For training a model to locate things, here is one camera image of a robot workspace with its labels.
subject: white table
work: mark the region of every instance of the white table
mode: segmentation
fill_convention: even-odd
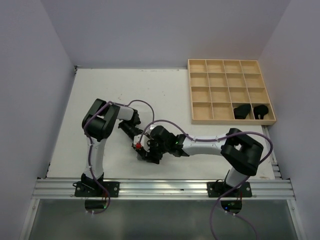
[[[229,129],[263,133],[258,125],[192,125],[188,71],[185,69],[79,69],[57,139],[48,178],[80,178],[87,161],[87,141],[81,123],[95,99],[127,104],[133,99],[150,103],[156,119],[178,124],[191,135],[215,136]],[[140,128],[152,120],[143,103],[132,105],[138,110]],[[179,130],[163,123],[174,134]],[[252,136],[264,146],[263,138]],[[164,154],[160,164],[137,160],[132,141],[116,123],[104,152],[104,177],[119,179],[224,179],[231,165],[221,156],[196,155],[174,157]],[[270,159],[258,168],[252,179],[273,180]]]

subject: wall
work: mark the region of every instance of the wall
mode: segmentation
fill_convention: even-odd
[[[290,0],[42,0],[71,60],[86,68],[186,67],[258,59]]]
[[[277,123],[270,128],[309,239],[319,239],[320,1],[292,0],[261,57]]]
[[[0,23],[0,234],[14,240],[46,174],[74,71],[40,1],[1,1]]]

